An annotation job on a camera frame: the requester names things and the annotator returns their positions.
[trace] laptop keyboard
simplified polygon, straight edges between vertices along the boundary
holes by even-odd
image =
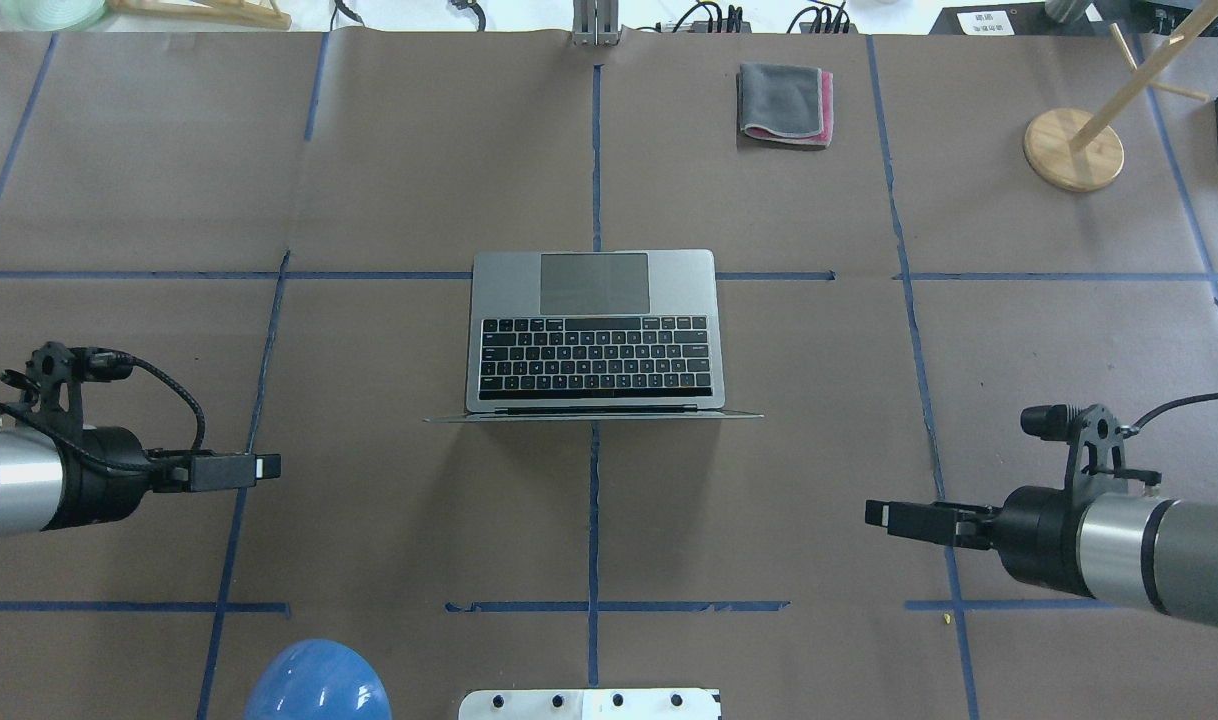
[[[490,318],[481,400],[709,397],[706,316]]]

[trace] laptop hinge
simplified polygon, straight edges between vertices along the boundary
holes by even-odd
[[[614,415],[631,413],[695,413],[697,404],[632,404],[627,407],[499,407],[502,415]]]

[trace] laptop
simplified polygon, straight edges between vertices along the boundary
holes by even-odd
[[[481,252],[466,414],[430,422],[760,418],[723,409],[709,250]]]

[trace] round wooden stand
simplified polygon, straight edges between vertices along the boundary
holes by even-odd
[[[1093,118],[1077,108],[1055,108],[1026,127],[1022,150],[1039,177],[1063,190],[1102,190],[1125,167],[1125,146],[1111,127],[1105,127],[1084,150],[1071,150],[1071,139]]]

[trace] folded towel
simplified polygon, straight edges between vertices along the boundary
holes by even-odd
[[[832,143],[832,73],[798,65],[743,63],[738,129],[759,140],[827,147]]]

